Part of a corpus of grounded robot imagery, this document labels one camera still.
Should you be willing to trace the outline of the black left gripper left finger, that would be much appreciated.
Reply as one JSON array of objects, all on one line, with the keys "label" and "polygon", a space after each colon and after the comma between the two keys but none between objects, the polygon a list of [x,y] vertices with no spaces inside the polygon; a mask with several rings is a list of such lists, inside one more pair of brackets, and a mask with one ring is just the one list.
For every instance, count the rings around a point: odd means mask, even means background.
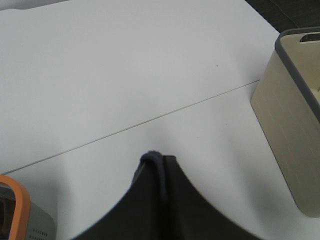
[{"label": "black left gripper left finger", "polygon": [[159,193],[159,178],[151,163],[140,165],[122,199],[77,240],[165,240],[167,203]]}]

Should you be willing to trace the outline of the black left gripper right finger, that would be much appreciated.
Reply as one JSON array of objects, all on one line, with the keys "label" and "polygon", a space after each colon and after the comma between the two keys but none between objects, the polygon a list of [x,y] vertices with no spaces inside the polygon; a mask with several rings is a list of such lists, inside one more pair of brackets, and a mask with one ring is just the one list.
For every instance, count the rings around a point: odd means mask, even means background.
[{"label": "black left gripper right finger", "polygon": [[164,156],[170,240],[258,240],[213,207],[193,186],[175,156]]}]

